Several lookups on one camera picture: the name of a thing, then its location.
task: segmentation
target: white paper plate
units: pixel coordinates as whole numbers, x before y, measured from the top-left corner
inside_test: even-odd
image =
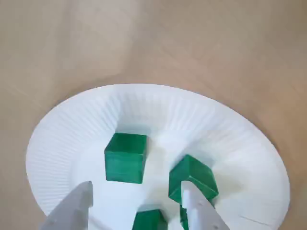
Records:
[[[150,137],[143,184],[106,181],[104,149],[115,131]],[[26,171],[46,215],[91,180],[90,230],[131,230],[140,206],[162,208],[168,229],[180,230],[179,206],[167,196],[168,174],[185,154],[212,168],[220,191],[216,210],[230,229],[278,229],[290,188],[275,147],[232,109],[181,89],[109,85],[67,99],[35,128]]]

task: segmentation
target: wooden table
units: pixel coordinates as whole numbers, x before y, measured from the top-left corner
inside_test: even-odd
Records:
[[[1,0],[0,223],[37,229],[28,140],[62,100],[117,83],[201,93],[278,149],[292,201],[283,230],[307,226],[307,1]]]

